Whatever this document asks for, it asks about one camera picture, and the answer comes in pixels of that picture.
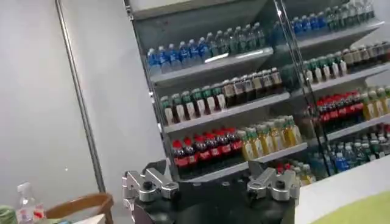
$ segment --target display shelf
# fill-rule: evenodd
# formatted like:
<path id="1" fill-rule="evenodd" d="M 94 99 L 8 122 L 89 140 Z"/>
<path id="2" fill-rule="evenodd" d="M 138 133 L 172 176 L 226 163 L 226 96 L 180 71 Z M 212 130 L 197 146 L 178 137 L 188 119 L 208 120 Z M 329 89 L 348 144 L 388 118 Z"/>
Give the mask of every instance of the display shelf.
<path id="1" fill-rule="evenodd" d="M 298 47 L 301 49 L 312 48 L 326 43 L 331 43 L 334 46 L 339 45 L 351 45 L 356 40 L 360 39 L 363 35 L 372 32 L 382 26 L 385 22 L 373 19 L 367 23 L 364 23 L 360 26 L 351 27 L 346 30 L 339 32 L 330 32 L 325 35 L 321 35 L 314 38 L 309 38 L 306 40 L 299 40 Z M 288 51 L 288 45 L 283 44 L 276 47 L 278 51 L 286 52 Z"/>
<path id="2" fill-rule="evenodd" d="M 331 141 L 331 140 L 338 139 L 338 138 L 341 138 L 343 136 L 347 136 L 347 135 L 350 135 L 352 133 L 364 130 L 364 129 L 369 128 L 371 126 L 374 126 L 374 125 L 377 125 L 380 123 L 384 123 L 386 121 L 390 121 L 390 114 L 386 114 L 386 115 L 381 116 L 381 117 L 376 117 L 376 118 L 373 118 L 369 121 L 365 121 L 365 122 L 362 122 L 359 124 L 355 124 L 354 126 L 351 126 L 351 127 L 347 127 L 347 128 L 344 128 L 344 129 L 341 129 L 338 131 L 334 131 L 334 132 L 328 134 L 327 137 L 328 137 L 328 140 Z"/>
<path id="3" fill-rule="evenodd" d="M 288 156 L 288 155 L 291 155 L 291 154 L 303 151 L 303 150 L 307 149 L 307 147 L 308 147 L 308 144 L 306 142 L 304 142 L 302 144 L 295 145 L 293 147 L 290 147 L 290 148 L 287 148 L 287 149 L 283 149 L 281 151 L 277 151 L 277 152 L 268 154 L 268 155 L 263 156 L 261 158 L 257 158 L 254 161 L 259 161 L 259 162 L 262 162 L 262 163 L 270 162 L 272 160 L 279 159 L 279 158 L 282 158 L 284 156 Z M 240 163 L 240 164 L 237 164 L 235 166 L 231 166 L 231 167 L 219 170 L 219 171 L 208 173 L 208 174 L 203 175 L 201 177 L 193 178 L 193 179 L 190 179 L 190 180 L 185 180 L 185 182 L 207 182 L 207 181 L 212 181 L 212 180 L 218 179 L 220 177 L 224 177 L 224 176 L 227 176 L 227 175 L 239 172 L 239 171 L 243 171 L 243 170 L 246 170 L 246 169 L 248 169 L 248 163 L 247 162 Z"/>
<path id="4" fill-rule="evenodd" d="M 246 104 L 239 105 L 236 107 L 228 108 L 228 109 L 223 110 L 221 112 L 209 114 L 209 115 L 199 117 L 199 118 L 196 118 L 196 119 L 193 119 L 190 121 L 185 121 L 185 122 L 181 122 L 178 124 L 165 126 L 164 131 L 165 131 L 165 133 L 172 133 L 175 131 L 184 130 L 184 129 L 191 128 L 191 127 L 194 127 L 197 125 L 205 124 L 205 123 L 210 122 L 210 121 L 215 121 L 218 119 L 222 119 L 224 117 L 229 117 L 229 116 L 233 116 L 236 114 L 241 114 L 241 113 L 244 113 L 244 112 L 247 112 L 250 110 L 254 110 L 256 108 L 260 108 L 260 107 L 263 107 L 266 105 L 271 105 L 271 104 L 274 104 L 277 102 L 281 102 L 281 101 L 284 101 L 284 100 L 289 99 L 289 98 L 290 98 L 289 93 L 282 93 L 282 94 L 276 94 L 276 95 L 264 97 L 262 99 L 258 99 L 256 101 L 251 102 L 251 103 L 246 103 Z"/>
<path id="5" fill-rule="evenodd" d="M 269 56 L 274 53 L 271 47 L 260 49 L 257 51 L 251 51 L 245 54 L 239 54 L 232 57 L 228 55 L 223 57 L 219 55 L 214 58 L 209 58 L 208 63 L 202 65 L 193 66 L 190 68 L 181 69 L 178 71 L 169 72 L 161 75 L 153 75 L 151 81 L 159 87 L 169 87 L 175 85 L 177 82 L 193 79 L 195 75 L 201 73 L 209 73 L 217 69 L 223 69 L 229 66 L 234 66 L 247 61 L 257 60 L 257 63 L 264 62 Z"/>
<path id="6" fill-rule="evenodd" d="M 345 76 L 337 78 L 337 79 L 329 80 L 327 82 L 314 84 L 314 85 L 311 86 L 311 89 L 313 90 L 313 92 L 319 91 L 319 90 L 322 90 L 322 89 L 326 89 L 326 88 L 329 88 L 329 87 L 332 87 L 332 86 L 337 86 L 337 85 L 340 85 L 340 84 L 343 84 L 343 83 L 347 83 L 347 82 L 351 82 L 351 81 L 354 81 L 354 80 L 364 79 L 364 78 L 370 77 L 372 75 L 376 75 L 376 74 L 385 72 L 385 71 L 387 71 L 389 69 L 390 69 L 390 63 L 386 63 L 384 65 L 378 65 L 378 66 L 375 66 L 373 68 L 368 68 L 368 69 L 365 69 L 365 70 L 360 71 L 360 72 L 355 72 L 355 73 L 352 73 L 352 74 L 348 74 L 348 75 L 345 75 Z M 302 92 L 301 89 L 291 93 L 291 97 L 296 97 L 296 96 L 301 96 L 301 95 L 303 95 L 303 92 Z"/>

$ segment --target bottle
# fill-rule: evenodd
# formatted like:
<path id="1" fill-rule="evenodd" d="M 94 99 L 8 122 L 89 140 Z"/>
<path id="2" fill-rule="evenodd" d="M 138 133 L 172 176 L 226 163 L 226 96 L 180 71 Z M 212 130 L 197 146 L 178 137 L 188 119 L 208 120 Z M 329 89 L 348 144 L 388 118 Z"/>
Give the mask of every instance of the bottle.
<path id="1" fill-rule="evenodd" d="M 232 28 L 227 29 L 228 40 L 227 43 L 229 45 L 229 53 L 235 55 L 238 53 L 238 40 L 236 39 L 236 35 L 233 33 Z"/>
<path id="2" fill-rule="evenodd" d="M 207 114 L 206 104 L 202 98 L 202 93 L 200 92 L 200 89 L 192 90 L 192 95 L 193 95 L 193 100 L 194 100 L 196 116 L 197 117 L 205 116 Z"/>
<path id="3" fill-rule="evenodd" d="M 180 42 L 179 55 L 180 55 L 180 58 L 182 59 L 182 67 L 183 68 L 190 67 L 191 66 L 190 50 L 188 49 L 188 47 L 186 46 L 184 41 Z"/>
<path id="4" fill-rule="evenodd" d="M 217 35 L 215 36 L 215 42 L 217 43 L 218 53 L 220 55 L 229 52 L 229 47 L 225 40 L 224 33 L 221 30 L 217 31 Z"/>
<path id="5" fill-rule="evenodd" d="M 210 86 L 205 86 L 202 88 L 202 95 L 206 102 L 205 106 L 207 114 L 213 114 L 217 112 L 218 110 L 215 104 L 214 97 L 211 95 Z"/>
<path id="6" fill-rule="evenodd" d="M 216 102 L 217 111 L 226 109 L 225 96 L 222 93 L 221 86 L 222 86 L 221 83 L 216 83 L 211 87 L 213 89 L 212 92 L 213 92 L 214 101 Z"/>
<path id="7" fill-rule="evenodd" d="M 247 46 L 246 46 L 246 37 L 244 31 L 241 30 L 241 26 L 236 27 L 236 34 L 238 37 L 238 51 L 240 53 L 243 53 L 246 51 Z"/>
<path id="8" fill-rule="evenodd" d="M 311 172 L 311 169 L 310 169 L 310 165 L 309 164 L 304 164 L 303 165 L 303 172 L 304 174 L 306 175 L 306 179 L 312 184 L 314 182 L 316 182 L 316 177 L 313 175 L 313 173 Z"/>
<path id="9" fill-rule="evenodd" d="M 368 96 L 374 106 L 374 117 L 380 117 L 385 115 L 385 111 L 383 110 L 382 103 L 378 99 L 377 92 L 375 92 L 375 90 L 372 89 L 371 91 L 368 92 Z"/>
<path id="10" fill-rule="evenodd" d="M 349 49 L 344 49 L 342 51 L 342 59 L 347 64 L 347 68 L 351 70 L 355 64 L 355 60 L 353 58 L 353 54 Z"/>
<path id="11" fill-rule="evenodd" d="M 198 51 L 200 54 L 200 57 L 202 58 L 202 62 L 205 60 L 211 58 L 211 52 L 210 47 L 206 43 L 206 40 L 204 37 L 201 37 L 198 42 Z"/>
<path id="12" fill-rule="evenodd" d="M 191 96 L 189 91 L 184 91 L 182 93 L 182 102 L 184 105 L 184 112 L 187 120 L 192 120 L 196 118 L 196 111 L 194 103 L 191 101 Z"/>
<path id="13" fill-rule="evenodd" d="M 235 96 L 236 96 L 236 102 L 235 103 L 237 105 L 245 103 L 246 102 L 246 96 L 245 96 L 245 93 L 244 93 L 244 85 L 243 85 L 243 83 L 237 77 L 234 77 L 232 79 L 232 82 L 233 82 L 233 87 L 234 87 L 234 93 L 235 93 Z"/>
<path id="14" fill-rule="evenodd" d="M 257 39 L 257 47 L 263 48 L 266 46 L 266 36 L 263 32 L 263 29 L 260 27 L 260 23 L 256 22 L 255 25 L 253 25 L 253 31 L 255 33 L 256 39 Z"/>
<path id="15" fill-rule="evenodd" d="M 175 117 L 172 110 L 172 105 L 169 102 L 168 96 L 163 96 L 160 99 L 161 106 L 163 107 L 165 114 L 165 121 L 168 125 L 175 124 Z"/>
<path id="16" fill-rule="evenodd" d="M 381 107 L 383 109 L 383 114 L 388 114 L 389 113 L 389 107 L 388 104 L 386 103 L 387 98 L 386 98 L 386 92 L 383 87 L 379 87 L 377 89 L 377 96 L 379 101 L 381 102 Z"/>
<path id="17" fill-rule="evenodd" d="M 275 93 L 282 93 L 283 92 L 283 83 L 282 78 L 280 77 L 280 73 L 277 68 L 273 67 L 271 69 L 271 77 L 273 82 L 273 89 Z"/>
<path id="18" fill-rule="evenodd" d="M 213 33 L 207 34 L 206 43 L 208 44 L 208 47 L 210 48 L 211 56 L 212 57 L 218 56 L 219 55 L 218 45 L 217 45 L 216 41 L 214 40 Z"/>
<path id="19" fill-rule="evenodd" d="M 307 16 L 305 15 L 302 16 L 301 22 L 302 22 L 302 30 L 305 32 L 305 34 L 309 34 L 311 32 L 311 26 Z"/>
<path id="20" fill-rule="evenodd" d="M 158 60 L 158 56 L 153 48 L 150 48 L 147 53 L 147 65 L 150 75 L 159 75 L 162 73 L 160 61 Z"/>
<path id="21" fill-rule="evenodd" d="M 173 114 L 176 118 L 176 122 L 184 122 L 186 121 L 184 106 L 182 105 L 182 98 L 178 93 L 175 93 L 171 96 L 173 101 Z"/>
<path id="22" fill-rule="evenodd" d="M 275 123 L 272 121 L 267 122 L 268 127 L 270 128 L 270 135 L 272 138 L 272 145 L 274 146 L 273 152 L 277 152 L 283 149 L 282 137 L 277 130 Z"/>
<path id="23" fill-rule="evenodd" d="M 226 107 L 232 107 L 236 105 L 236 96 L 234 92 L 233 82 L 225 80 L 223 83 L 222 92 L 226 98 Z"/>
<path id="24" fill-rule="evenodd" d="M 257 49 L 257 40 L 256 40 L 256 35 L 254 33 L 254 30 L 250 27 L 250 24 L 247 24 L 245 26 L 245 29 L 247 30 L 246 46 L 247 46 L 248 50 L 254 51 Z"/>
<path id="25" fill-rule="evenodd" d="M 44 218 L 43 204 L 32 193 L 32 186 L 25 182 L 18 186 L 19 201 L 16 208 L 18 224 L 33 224 Z"/>
<path id="26" fill-rule="evenodd" d="M 336 167 L 338 172 L 343 172 L 349 170 L 348 163 L 346 159 L 343 157 L 342 152 L 336 153 Z"/>
<path id="27" fill-rule="evenodd" d="M 245 131 L 238 130 L 237 131 L 239 138 L 243 143 L 243 157 L 246 161 L 250 161 L 255 159 L 255 152 L 252 148 L 252 145 L 248 141 L 247 135 Z"/>
<path id="28" fill-rule="evenodd" d="M 342 59 L 340 51 L 337 51 L 335 53 L 335 63 L 338 65 L 339 76 L 347 75 L 347 73 L 348 73 L 347 63 Z"/>
<path id="29" fill-rule="evenodd" d="M 265 156 L 261 141 L 257 138 L 256 128 L 247 128 L 246 132 L 256 158 Z"/>
<path id="30" fill-rule="evenodd" d="M 164 46 L 158 47 L 158 51 L 159 51 L 158 59 L 160 61 L 162 73 L 171 72 L 172 71 L 171 63 L 169 62 L 169 57 L 167 56 L 167 54 L 165 52 Z"/>
<path id="31" fill-rule="evenodd" d="M 336 79 L 340 76 L 340 72 L 339 72 L 339 66 L 338 64 L 336 63 L 336 58 L 333 54 L 328 54 L 327 55 L 327 61 L 328 61 L 328 68 L 331 69 L 331 78 L 333 79 Z"/>
<path id="32" fill-rule="evenodd" d="M 241 82 L 244 86 L 244 91 L 246 95 L 246 102 L 250 102 L 256 99 L 256 92 L 252 83 L 252 79 L 249 79 L 247 75 L 241 77 Z"/>

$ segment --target bottle label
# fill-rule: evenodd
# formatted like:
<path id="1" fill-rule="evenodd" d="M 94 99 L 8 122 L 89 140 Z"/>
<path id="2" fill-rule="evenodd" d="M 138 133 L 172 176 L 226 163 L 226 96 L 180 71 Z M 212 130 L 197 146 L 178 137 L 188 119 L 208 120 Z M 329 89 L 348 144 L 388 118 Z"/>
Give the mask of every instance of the bottle label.
<path id="1" fill-rule="evenodd" d="M 376 105 L 378 109 L 378 117 L 385 115 L 385 112 L 382 107 L 382 103 L 379 100 L 376 102 Z"/>
<path id="2" fill-rule="evenodd" d="M 196 101 L 197 107 L 199 109 L 200 116 L 206 115 L 206 106 L 203 100 Z"/>
<path id="3" fill-rule="evenodd" d="M 217 96 L 217 99 L 218 99 L 219 107 L 221 107 L 221 109 L 225 109 L 226 108 L 225 96 L 220 94 Z"/>
<path id="4" fill-rule="evenodd" d="M 185 167 L 188 165 L 188 160 L 187 160 L 187 157 L 184 157 L 184 158 L 175 158 L 175 165 L 177 167 Z"/>
<path id="5" fill-rule="evenodd" d="M 176 106 L 176 112 L 179 119 L 179 122 L 185 121 L 185 113 L 184 113 L 184 107 L 183 105 L 177 105 Z"/>
<path id="6" fill-rule="evenodd" d="M 208 107 L 209 107 L 209 109 L 210 109 L 210 113 L 215 113 L 215 112 L 217 112 L 217 111 L 216 111 L 216 107 L 215 107 L 214 97 L 208 97 L 208 98 L 207 98 L 207 104 L 208 104 Z"/>
<path id="7" fill-rule="evenodd" d="M 188 115 L 190 116 L 190 119 L 196 118 L 195 108 L 194 104 L 192 102 L 188 102 L 185 104 L 187 107 Z"/>
<path id="8" fill-rule="evenodd" d="M 165 108 L 164 112 L 165 112 L 165 117 L 166 117 L 166 121 L 168 122 L 168 125 L 174 124 L 175 122 L 173 120 L 172 109 Z"/>
<path id="9" fill-rule="evenodd" d="M 245 144 L 244 147 L 245 147 L 246 153 L 248 155 L 248 159 L 249 160 L 254 159 L 255 158 L 255 154 L 254 154 L 254 151 L 252 149 L 252 146 L 249 143 L 247 143 L 247 144 Z"/>
<path id="10" fill-rule="evenodd" d="M 261 146 L 260 140 L 255 140 L 255 146 L 259 157 L 264 156 L 263 147 Z"/>
<path id="11" fill-rule="evenodd" d="M 201 160 L 208 160 L 211 158 L 210 152 L 207 150 L 206 152 L 199 153 L 199 158 Z"/>
<path id="12" fill-rule="evenodd" d="M 231 149 L 234 151 L 241 150 L 243 147 L 243 142 L 241 140 L 236 141 L 236 142 L 233 142 L 230 146 L 231 146 Z"/>

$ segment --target white wall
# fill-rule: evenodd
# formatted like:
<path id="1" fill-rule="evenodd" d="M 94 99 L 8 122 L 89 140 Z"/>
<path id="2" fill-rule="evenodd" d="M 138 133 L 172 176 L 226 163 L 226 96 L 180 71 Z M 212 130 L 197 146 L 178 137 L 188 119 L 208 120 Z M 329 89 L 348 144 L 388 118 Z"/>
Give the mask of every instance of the white wall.
<path id="1" fill-rule="evenodd" d="M 98 191 L 53 0 L 0 1 L 0 105 L 0 204 Z"/>

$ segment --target water bottle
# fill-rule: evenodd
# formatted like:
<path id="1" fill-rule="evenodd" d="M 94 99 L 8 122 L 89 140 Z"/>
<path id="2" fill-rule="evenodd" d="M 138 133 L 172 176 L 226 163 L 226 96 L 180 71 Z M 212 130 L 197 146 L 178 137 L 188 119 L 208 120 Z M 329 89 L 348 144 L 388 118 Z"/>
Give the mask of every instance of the water bottle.
<path id="1" fill-rule="evenodd" d="M 208 47 L 208 44 L 206 43 L 204 37 L 201 37 L 199 39 L 198 49 L 199 49 L 200 57 L 202 58 L 203 61 L 207 60 L 208 58 L 211 58 L 210 48 Z"/>
<path id="2" fill-rule="evenodd" d="M 173 71 L 180 70 L 182 68 L 182 62 L 180 61 L 179 53 L 175 49 L 174 44 L 169 45 L 169 60 L 171 61 L 171 68 Z"/>
<path id="3" fill-rule="evenodd" d="M 150 48 L 147 53 L 147 65 L 150 75 L 158 75 L 162 73 L 158 56 L 153 48 Z"/>
<path id="4" fill-rule="evenodd" d="M 194 65 L 202 64 L 202 59 L 200 58 L 199 49 L 194 39 L 190 39 L 190 42 L 188 42 L 188 47 L 190 48 L 191 65 L 194 66 Z"/>
<path id="5" fill-rule="evenodd" d="M 233 29 L 227 29 L 227 44 L 229 46 L 229 53 L 234 55 L 238 53 L 238 41 L 236 35 L 233 33 Z"/>
<path id="6" fill-rule="evenodd" d="M 158 51 L 159 51 L 158 59 L 160 61 L 162 73 L 171 72 L 172 71 L 171 63 L 169 62 L 169 58 L 166 55 L 164 46 L 158 47 Z"/>
<path id="7" fill-rule="evenodd" d="M 180 58 L 182 59 L 183 68 L 190 67 L 191 66 L 190 50 L 188 49 L 188 47 L 184 41 L 180 42 L 179 55 L 180 55 Z"/>
<path id="8" fill-rule="evenodd" d="M 256 43 L 256 36 L 254 33 L 253 28 L 250 27 L 250 25 L 246 25 L 246 30 L 247 30 L 247 42 L 246 45 L 248 47 L 248 50 L 254 51 L 257 48 L 257 43 Z"/>
<path id="9" fill-rule="evenodd" d="M 34 198 L 29 182 L 18 186 L 19 201 L 16 217 L 19 224 L 33 224 L 44 217 L 43 205 Z"/>
<path id="10" fill-rule="evenodd" d="M 309 22 L 309 19 L 307 18 L 307 16 L 303 16 L 301 19 L 301 22 L 302 22 L 303 31 L 306 33 L 306 35 L 310 34 L 311 25 L 310 25 L 310 22 Z"/>
<path id="11" fill-rule="evenodd" d="M 210 48 L 211 54 L 213 57 L 218 56 L 218 45 L 214 40 L 213 34 L 208 33 L 206 37 L 206 43 L 208 44 L 208 47 Z"/>
<path id="12" fill-rule="evenodd" d="M 253 32 L 255 33 L 257 39 L 257 47 L 263 48 L 266 46 L 266 35 L 263 32 L 263 29 L 260 27 L 260 23 L 256 22 L 253 25 Z"/>

